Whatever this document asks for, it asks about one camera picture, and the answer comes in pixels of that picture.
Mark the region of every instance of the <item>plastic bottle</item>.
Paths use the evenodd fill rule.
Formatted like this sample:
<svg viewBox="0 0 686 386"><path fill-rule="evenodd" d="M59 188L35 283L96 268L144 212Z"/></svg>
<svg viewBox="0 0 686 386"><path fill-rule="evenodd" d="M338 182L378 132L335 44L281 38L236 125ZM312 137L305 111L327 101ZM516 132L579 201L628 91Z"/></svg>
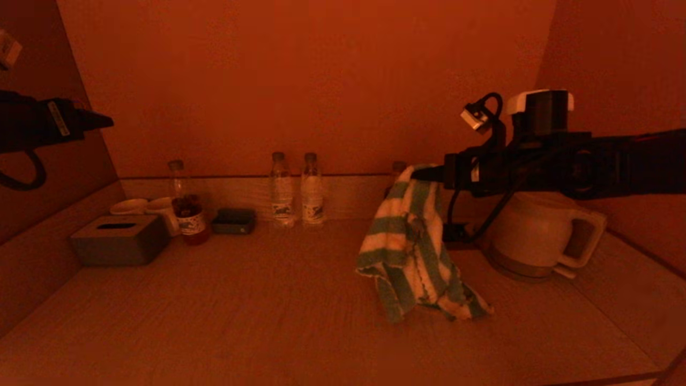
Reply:
<svg viewBox="0 0 686 386"><path fill-rule="evenodd" d="M274 163L270 173L270 191L274 225L277 228L290 228L295 224L291 172L282 152L272 153L272 160Z"/></svg>
<svg viewBox="0 0 686 386"><path fill-rule="evenodd" d="M390 193L391 188L393 188L393 184L395 184L395 181L400 177L400 174L403 174L403 172L407 169L407 164L403 161L395 161L393 162L393 169L390 174L390 181L389 185L386 188L386 192L383 193L383 197L388 197L388 193Z"/></svg>
<svg viewBox="0 0 686 386"><path fill-rule="evenodd" d="M305 169L300 182L303 198L303 226L321 227L324 225L324 185L322 170L317 165L317 154L305 155Z"/></svg>
<svg viewBox="0 0 686 386"><path fill-rule="evenodd" d="M189 189L190 178L184 170L183 161L175 159L167 165L171 171L171 206L174 207L183 240L187 245L200 245L210 237L200 198Z"/></svg>

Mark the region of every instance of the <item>white cup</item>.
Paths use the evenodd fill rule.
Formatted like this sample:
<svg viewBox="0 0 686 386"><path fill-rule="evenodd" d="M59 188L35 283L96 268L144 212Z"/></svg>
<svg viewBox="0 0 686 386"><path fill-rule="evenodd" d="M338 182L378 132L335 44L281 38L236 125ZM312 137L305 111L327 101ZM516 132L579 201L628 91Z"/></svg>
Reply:
<svg viewBox="0 0 686 386"><path fill-rule="evenodd" d="M145 214L145 204L147 204L147 200L144 198L134 198L132 200L122 201L112 205L110 207L110 213L115 216Z"/></svg>
<svg viewBox="0 0 686 386"><path fill-rule="evenodd" d="M171 197L163 197L150 201L145 206L145 213L162 216L165 219L167 231L169 231L171 237L181 234L181 230L178 228L178 220L176 220L176 215L174 214L174 207L172 207Z"/></svg>

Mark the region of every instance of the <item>electric kettle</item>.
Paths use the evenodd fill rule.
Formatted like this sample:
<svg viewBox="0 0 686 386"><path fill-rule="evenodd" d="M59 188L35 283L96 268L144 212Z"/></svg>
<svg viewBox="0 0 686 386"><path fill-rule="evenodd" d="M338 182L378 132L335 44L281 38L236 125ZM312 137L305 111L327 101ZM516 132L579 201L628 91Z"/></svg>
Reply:
<svg viewBox="0 0 686 386"><path fill-rule="evenodd" d="M478 245L491 265L516 280L539 282L552 272L574 279L607 225L604 214L559 193L517 192Z"/></svg>

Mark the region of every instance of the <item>tissue box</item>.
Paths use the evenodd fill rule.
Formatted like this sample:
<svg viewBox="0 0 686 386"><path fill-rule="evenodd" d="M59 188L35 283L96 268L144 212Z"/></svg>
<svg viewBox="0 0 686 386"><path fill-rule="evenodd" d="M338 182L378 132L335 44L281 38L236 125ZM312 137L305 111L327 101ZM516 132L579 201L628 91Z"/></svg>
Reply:
<svg viewBox="0 0 686 386"><path fill-rule="evenodd" d="M70 241L86 266L143 265L169 244L169 234L157 215L102 216Z"/></svg>

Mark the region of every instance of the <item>green and white towel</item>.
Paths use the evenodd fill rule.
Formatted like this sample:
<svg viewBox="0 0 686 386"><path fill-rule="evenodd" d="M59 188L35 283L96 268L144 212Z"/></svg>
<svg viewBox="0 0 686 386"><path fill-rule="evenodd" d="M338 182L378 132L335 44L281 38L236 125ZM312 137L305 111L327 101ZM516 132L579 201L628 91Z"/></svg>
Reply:
<svg viewBox="0 0 686 386"><path fill-rule="evenodd" d="M429 166L401 174L374 218L357 258L357 272L376 280L392 323L415 304L443 311L450 320L493 313L493 308L460 279L442 242L438 183L411 179Z"/></svg>

